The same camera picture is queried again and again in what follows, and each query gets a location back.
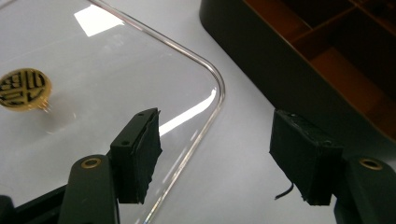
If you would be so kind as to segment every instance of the metal screw insert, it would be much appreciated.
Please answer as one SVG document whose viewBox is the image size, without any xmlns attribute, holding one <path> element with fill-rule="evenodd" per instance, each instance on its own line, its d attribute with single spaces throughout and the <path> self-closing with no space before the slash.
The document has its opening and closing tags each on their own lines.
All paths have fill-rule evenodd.
<svg viewBox="0 0 396 224">
<path fill-rule="evenodd" d="M 381 163 L 379 163 L 378 161 L 371 160 L 371 159 L 361 158 L 359 160 L 359 162 L 361 163 L 362 166 L 364 166 L 370 170 L 380 171 L 383 168 Z"/>
<path fill-rule="evenodd" d="M 91 169 L 95 168 L 96 166 L 100 165 L 102 161 L 99 158 L 90 158 L 85 160 L 82 164 L 81 167 L 84 169 Z"/>
</svg>

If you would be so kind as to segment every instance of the dark wooden tray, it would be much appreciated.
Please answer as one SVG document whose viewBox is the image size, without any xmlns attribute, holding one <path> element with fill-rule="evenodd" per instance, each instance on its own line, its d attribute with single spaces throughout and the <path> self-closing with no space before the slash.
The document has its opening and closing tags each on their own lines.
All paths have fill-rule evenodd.
<svg viewBox="0 0 396 224">
<path fill-rule="evenodd" d="M 346 157 L 396 158 L 395 0 L 203 0 L 200 18 L 276 108 Z"/>
</svg>

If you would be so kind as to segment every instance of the white table surface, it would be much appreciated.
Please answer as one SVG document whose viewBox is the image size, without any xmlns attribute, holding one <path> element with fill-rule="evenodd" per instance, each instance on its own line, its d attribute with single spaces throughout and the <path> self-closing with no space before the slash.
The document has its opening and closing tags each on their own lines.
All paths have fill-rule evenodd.
<svg viewBox="0 0 396 224">
<path fill-rule="evenodd" d="M 106 0 L 213 63 L 226 98 L 219 116 L 168 194 L 154 223 L 335 223 L 312 207 L 269 154 L 274 107 L 199 21 L 200 0 Z"/>
</svg>

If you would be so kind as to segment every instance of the round gold medallion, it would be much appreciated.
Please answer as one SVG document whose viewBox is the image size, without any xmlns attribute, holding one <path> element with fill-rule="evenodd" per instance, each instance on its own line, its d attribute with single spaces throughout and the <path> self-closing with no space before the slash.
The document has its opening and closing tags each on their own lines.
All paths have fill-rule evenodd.
<svg viewBox="0 0 396 224">
<path fill-rule="evenodd" d="M 34 68 L 22 68 L 0 78 L 0 105 L 14 111 L 46 109 L 50 79 Z"/>
</svg>

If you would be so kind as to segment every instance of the clear acrylic tray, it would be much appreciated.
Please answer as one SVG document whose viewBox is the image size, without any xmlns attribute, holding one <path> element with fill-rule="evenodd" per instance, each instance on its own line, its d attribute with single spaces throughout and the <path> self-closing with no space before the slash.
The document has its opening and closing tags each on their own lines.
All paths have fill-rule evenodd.
<svg viewBox="0 0 396 224">
<path fill-rule="evenodd" d="M 0 194 L 18 206 L 66 184 L 75 161 L 106 154 L 158 107 L 163 153 L 145 204 L 120 205 L 121 223 L 150 222 L 219 112 L 219 72 L 101 1 L 0 1 L 0 29 L 0 75 L 35 68 L 52 83 L 48 111 L 0 108 Z"/>
</svg>

